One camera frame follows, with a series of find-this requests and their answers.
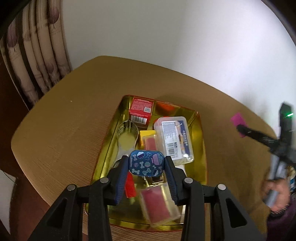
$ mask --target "label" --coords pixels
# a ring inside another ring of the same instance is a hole
[[[163,121],[162,127],[167,155],[172,160],[189,157],[190,150],[184,121]]]
[[[176,126],[176,121],[163,121],[162,123],[163,134],[165,138],[165,148],[167,155],[172,160],[183,158],[179,137],[183,138]]]
[[[151,113],[152,102],[142,99],[133,99],[131,110],[140,110]]]
[[[183,120],[178,121],[180,123],[180,129],[181,129],[181,134],[182,134],[182,138],[183,138],[183,147],[184,150],[182,150],[183,148],[181,148],[182,153],[183,154],[187,154],[188,157],[190,156],[190,150],[189,150],[189,144],[188,144],[188,137],[187,137],[187,133],[186,133],[186,129],[185,129],[185,125]]]

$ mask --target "wooden table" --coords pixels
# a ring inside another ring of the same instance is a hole
[[[251,128],[275,136],[260,117],[219,90],[184,74],[139,61],[100,56],[72,71],[24,118],[13,153],[41,197],[51,205],[64,188],[88,185],[117,105],[126,94],[170,102],[201,115],[208,184],[224,183],[259,229],[268,208],[259,188],[269,165],[263,145],[240,138],[230,118],[240,112]],[[84,217],[83,232],[87,233]],[[180,240],[180,232],[146,233],[112,227],[114,240]]]

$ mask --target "red box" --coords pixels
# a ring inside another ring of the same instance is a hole
[[[131,121],[142,126],[148,126],[151,119],[153,102],[134,98],[129,110]]]

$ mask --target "gold tin tray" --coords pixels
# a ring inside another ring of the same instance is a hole
[[[107,176],[107,173],[115,162],[118,152],[116,132],[119,125],[128,119],[128,111],[134,97],[136,96],[124,96],[117,110],[115,111],[98,157],[92,183],[102,177]],[[152,116],[147,130],[153,129],[153,123],[159,117],[184,116],[186,118],[193,146],[194,161],[192,163],[186,164],[185,170],[187,176],[194,178],[195,180],[201,182],[201,184],[207,184],[207,162],[199,114],[194,110],[170,103],[160,102],[143,97],[140,98],[154,102]],[[147,187],[142,177],[133,176],[133,179],[137,191]],[[109,206],[108,210],[110,223],[124,228],[147,231],[175,231],[182,229],[182,223],[178,222],[180,220],[172,221],[165,225],[152,228],[143,217],[138,195],[135,198],[128,199],[124,193],[119,205],[116,207]]]

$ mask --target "person's hand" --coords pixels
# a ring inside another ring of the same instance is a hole
[[[278,179],[274,181],[264,180],[261,186],[261,198],[266,198],[270,190],[276,190],[279,192],[274,206],[271,207],[271,211],[277,212],[289,204],[290,188],[286,179]]]

